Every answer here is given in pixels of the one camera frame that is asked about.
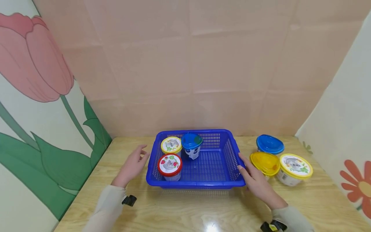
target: table surface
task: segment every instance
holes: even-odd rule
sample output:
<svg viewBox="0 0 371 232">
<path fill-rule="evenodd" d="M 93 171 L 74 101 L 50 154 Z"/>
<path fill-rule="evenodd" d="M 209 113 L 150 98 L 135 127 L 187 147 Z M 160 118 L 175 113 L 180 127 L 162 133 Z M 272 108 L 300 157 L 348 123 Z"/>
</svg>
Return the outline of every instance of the table surface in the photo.
<svg viewBox="0 0 371 232">
<path fill-rule="evenodd" d="M 295 187 L 269 182 L 290 205 L 297 207 L 316 231 L 371 231 L 320 165 L 291 136 L 278 137 L 285 153 L 297 154 L 313 166 L 313 176 Z M 139 144 L 152 150 L 154 137 L 118 137 L 86 181 L 55 232 L 80 232 L 104 187 L 111 183 L 127 156 Z M 248 156 L 256 150 L 256 137 L 236 137 L 240 151 Z M 134 207 L 124 206 L 113 231 L 260 231 L 271 220 L 270 210 L 246 188 L 231 190 L 164 190 L 149 186 L 147 167 L 127 187 L 138 198 Z"/>
</svg>

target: orange flower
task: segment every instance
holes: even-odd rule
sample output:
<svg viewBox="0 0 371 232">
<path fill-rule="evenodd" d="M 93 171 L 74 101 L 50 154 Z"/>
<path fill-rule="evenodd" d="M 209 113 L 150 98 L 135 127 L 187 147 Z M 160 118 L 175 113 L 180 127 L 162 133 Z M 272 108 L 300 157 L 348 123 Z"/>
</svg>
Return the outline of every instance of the orange flower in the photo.
<svg viewBox="0 0 371 232">
<path fill-rule="evenodd" d="M 353 161 L 346 160 L 344 164 L 355 179 L 345 171 L 340 171 L 340 175 L 352 183 L 341 183 L 341 186 L 343 189 L 351 191 L 347 195 L 351 202 L 356 202 L 362 198 L 362 210 L 371 219 L 371 161 L 365 162 L 364 178 Z"/>
</svg>

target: basket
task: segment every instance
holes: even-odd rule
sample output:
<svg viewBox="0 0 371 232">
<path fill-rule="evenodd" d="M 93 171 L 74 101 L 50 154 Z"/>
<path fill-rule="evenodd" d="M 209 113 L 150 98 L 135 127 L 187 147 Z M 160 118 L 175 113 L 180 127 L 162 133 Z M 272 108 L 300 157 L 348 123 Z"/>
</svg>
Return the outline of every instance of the basket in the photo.
<svg viewBox="0 0 371 232">
<path fill-rule="evenodd" d="M 171 136 L 182 138 L 185 133 L 202 137 L 200 156 L 192 160 L 184 150 L 181 153 L 183 168 L 179 181 L 166 181 L 157 169 L 157 163 L 164 154 L 161 142 Z M 146 180 L 151 186 L 166 189 L 231 189 L 245 186 L 237 165 L 245 167 L 238 157 L 239 149 L 229 130 L 184 130 L 163 131 L 157 134 L 153 144 Z"/>
</svg>

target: wallpaper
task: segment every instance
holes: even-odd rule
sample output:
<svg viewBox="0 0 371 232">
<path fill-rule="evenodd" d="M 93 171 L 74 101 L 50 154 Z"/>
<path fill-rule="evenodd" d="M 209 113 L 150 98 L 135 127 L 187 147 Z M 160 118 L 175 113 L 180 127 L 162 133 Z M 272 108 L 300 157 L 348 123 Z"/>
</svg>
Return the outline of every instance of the wallpaper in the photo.
<svg viewBox="0 0 371 232">
<path fill-rule="evenodd" d="M 371 14 L 297 136 L 371 224 Z"/>
<path fill-rule="evenodd" d="M 0 230 L 52 231 L 111 141 L 32 2 L 1 0 Z"/>
<path fill-rule="evenodd" d="M 294 135 L 370 0 L 35 0 L 112 136 Z"/>
</svg>

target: yellow plastic container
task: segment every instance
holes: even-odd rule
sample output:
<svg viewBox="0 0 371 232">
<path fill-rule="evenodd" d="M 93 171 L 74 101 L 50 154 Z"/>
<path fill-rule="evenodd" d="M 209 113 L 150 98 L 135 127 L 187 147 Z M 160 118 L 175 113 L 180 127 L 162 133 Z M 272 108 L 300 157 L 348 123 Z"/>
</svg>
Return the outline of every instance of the yellow plastic container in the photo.
<svg viewBox="0 0 371 232">
<path fill-rule="evenodd" d="M 167 137 L 161 143 L 161 150 L 164 154 L 175 153 L 181 157 L 182 141 L 178 137 Z"/>
<path fill-rule="evenodd" d="M 251 163 L 266 177 L 267 180 L 273 177 L 280 170 L 279 158 L 266 152 L 255 152 L 250 155 Z"/>
<path fill-rule="evenodd" d="M 280 157 L 281 169 L 277 178 L 285 185 L 295 186 L 313 174 L 312 165 L 300 156 L 283 154 Z"/>
</svg>

